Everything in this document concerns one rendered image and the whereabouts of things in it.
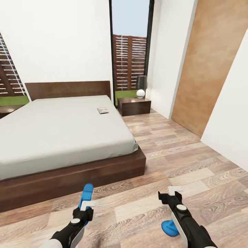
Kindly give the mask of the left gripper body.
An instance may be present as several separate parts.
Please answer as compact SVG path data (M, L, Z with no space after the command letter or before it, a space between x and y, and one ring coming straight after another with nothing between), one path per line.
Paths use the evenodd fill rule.
M83 215L85 217L85 222L86 221L92 221L93 219L93 212L94 209L86 209L85 211L81 211L80 208L76 208L73 212L73 218L78 215Z

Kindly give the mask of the sandal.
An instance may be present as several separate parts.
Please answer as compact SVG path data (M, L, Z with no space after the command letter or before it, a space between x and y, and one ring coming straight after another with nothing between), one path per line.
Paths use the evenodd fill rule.
M93 185L92 184L86 184L83 190L82 198L79 204L79 208L81 208L83 201L91 201L92 193L93 193ZM87 207L87 209L90 209L91 207ZM84 226L86 226L88 221L85 222Z
M161 226L164 233L168 236L175 237L177 235L180 235L176 225L173 222L173 219L169 221L163 221Z

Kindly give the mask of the hardback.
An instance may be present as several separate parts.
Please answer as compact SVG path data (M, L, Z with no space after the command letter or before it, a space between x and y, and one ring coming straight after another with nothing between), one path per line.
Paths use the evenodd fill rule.
M97 108L99 113L107 113L108 110L106 109L106 107L101 107L101 108Z

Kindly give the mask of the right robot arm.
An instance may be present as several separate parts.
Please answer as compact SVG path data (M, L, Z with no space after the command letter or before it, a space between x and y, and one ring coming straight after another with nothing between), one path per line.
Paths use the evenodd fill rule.
M169 186L169 192L161 194L159 200L168 204L172 210L172 219L187 248L217 248L215 243L202 225L198 225L188 208L182 203L182 196L178 191L184 191L183 186Z

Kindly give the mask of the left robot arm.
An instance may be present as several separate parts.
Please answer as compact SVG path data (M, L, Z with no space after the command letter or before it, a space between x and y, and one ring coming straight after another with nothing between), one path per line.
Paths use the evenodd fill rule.
M75 248L84 235L85 222L93 219L94 209L87 207L96 206L96 201L83 201L81 208L74 210L70 224L61 231L55 232L52 238L39 248Z

